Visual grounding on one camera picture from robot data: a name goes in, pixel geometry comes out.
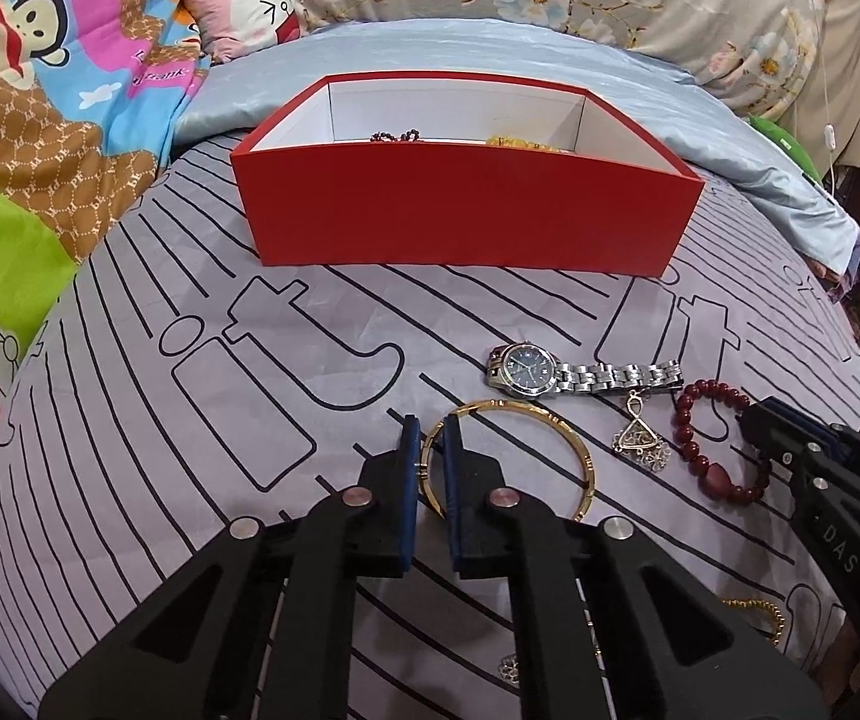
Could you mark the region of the red jewelry box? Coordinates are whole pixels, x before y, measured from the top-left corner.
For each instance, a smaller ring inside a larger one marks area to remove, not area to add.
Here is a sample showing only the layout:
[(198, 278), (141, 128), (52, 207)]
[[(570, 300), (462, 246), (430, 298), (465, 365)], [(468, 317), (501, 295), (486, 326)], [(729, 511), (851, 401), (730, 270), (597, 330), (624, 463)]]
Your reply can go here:
[(230, 163), (266, 265), (659, 277), (703, 192), (591, 91), (475, 71), (325, 76)]

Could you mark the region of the green plush object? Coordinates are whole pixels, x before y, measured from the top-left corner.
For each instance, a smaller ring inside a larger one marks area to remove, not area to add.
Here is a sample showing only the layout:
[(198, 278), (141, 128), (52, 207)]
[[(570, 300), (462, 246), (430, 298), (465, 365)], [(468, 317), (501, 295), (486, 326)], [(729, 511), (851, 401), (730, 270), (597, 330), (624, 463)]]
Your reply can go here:
[(819, 170), (817, 169), (816, 163), (812, 161), (811, 154), (805, 151), (804, 146), (802, 146), (796, 138), (788, 132), (788, 130), (784, 130), (783, 127), (780, 127), (775, 122), (769, 121), (768, 119), (764, 119), (760, 117), (760, 115), (750, 115), (749, 119), (747, 119), (752, 127), (768, 138), (770, 142), (775, 143), (778, 148), (781, 148), (786, 156), (791, 161), (794, 161), (801, 169), (802, 172), (807, 177), (811, 177), (816, 182), (822, 181), (822, 176), (820, 175)]

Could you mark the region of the gold bangle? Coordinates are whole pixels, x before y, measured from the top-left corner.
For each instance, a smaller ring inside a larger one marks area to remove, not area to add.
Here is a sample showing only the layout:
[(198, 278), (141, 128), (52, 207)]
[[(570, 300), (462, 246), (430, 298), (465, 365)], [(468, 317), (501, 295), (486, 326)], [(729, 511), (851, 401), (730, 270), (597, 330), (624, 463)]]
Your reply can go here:
[[(515, 415), (535, 419), (540, 424), (554, 429), (570, 445), (570, 449), (575, 454), (576, 460), (580, 463), (581, 478), (583, 478), (583, 481), (581, 481), (583, 493), (581, 493), (580, 502), (578, 502), (573, 512), (572, 520), (573, 522), (583, 522), (591, 509), (591, 505), (593, 505), (594, 495), (596, 494), (596, 466), (594, 466), (593, 457), (591, 457), (588, 445), (576, 434), (575, 429), (565, 419), (552, 415), (551, 411), (542, 408), (542, 406), (526, 403), (526, 401), (503, 400), (503, 398), (471, 401), (471, 403), (466, 403), (466, 405), (461, 405), (451, 410), (450, 416), (461, 419), (465, 416), (477, 415), (477, 413), (489, 413), (489, 411), (508, 411), (508, 413), (515, 413)], [(446, 509), (441, 504), (435, 491), (433, 491), (432, 458), (433, 452), (435, 452), (435, 440), (443, 433), (443, 427), (444, 419), (440, 419), (428, 431), (427, 437), (423, 439), (419, 461), (417, 461), (417, 483), (419, 483), (419, 488), (425, 499), (427, 499), (430, 509), (440, 518), (446, 518)]]

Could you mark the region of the colourful monkey cartoon blanket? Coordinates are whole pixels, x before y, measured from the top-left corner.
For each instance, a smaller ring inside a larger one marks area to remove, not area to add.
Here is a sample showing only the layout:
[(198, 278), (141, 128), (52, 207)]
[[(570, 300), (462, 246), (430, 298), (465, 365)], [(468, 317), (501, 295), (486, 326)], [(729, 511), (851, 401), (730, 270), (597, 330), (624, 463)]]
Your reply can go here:
[(162, 171), (206, 68), (181, 0), (0, 0), (0, 435), (44, 317)]

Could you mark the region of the light blue quilt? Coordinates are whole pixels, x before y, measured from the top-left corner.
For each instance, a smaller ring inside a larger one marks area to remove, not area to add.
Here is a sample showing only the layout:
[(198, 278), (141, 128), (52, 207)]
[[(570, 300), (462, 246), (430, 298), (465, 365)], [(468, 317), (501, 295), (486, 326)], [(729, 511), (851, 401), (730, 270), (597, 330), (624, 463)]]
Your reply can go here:
[(252, 128), (326, 75), (475, 71), (587, 89), (687, 163), (734, 185), (793, 249), (843, 273), (860, 252), (858, 223), (789, 156), (663, 60), (498, 20), (422, 18), (328, 26), (207, 73), (175, 124), (175, 146)]

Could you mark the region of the pink bunny pillow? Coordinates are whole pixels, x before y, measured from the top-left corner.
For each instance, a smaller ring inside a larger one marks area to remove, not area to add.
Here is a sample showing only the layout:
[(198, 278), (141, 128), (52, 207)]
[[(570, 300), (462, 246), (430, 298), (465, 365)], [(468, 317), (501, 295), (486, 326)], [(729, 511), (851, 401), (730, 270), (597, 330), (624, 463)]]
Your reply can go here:
[(297, 41), (305, 16), (297, 0), (183, 0), (202, 49), (216, 64)]

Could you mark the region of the silver wristwatch blue dial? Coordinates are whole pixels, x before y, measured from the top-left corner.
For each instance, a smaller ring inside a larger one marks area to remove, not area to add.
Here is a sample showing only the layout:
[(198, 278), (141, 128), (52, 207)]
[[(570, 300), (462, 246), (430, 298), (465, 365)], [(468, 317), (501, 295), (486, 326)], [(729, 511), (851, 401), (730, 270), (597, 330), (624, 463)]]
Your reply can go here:
[(489, 387), (519, 398), (672, 392), (684, 387), (681, 364), (677, 361), (645, 366), (614, 366), (608, 362), (570, 364), (530, 341), (492, 349), (485, 380)]

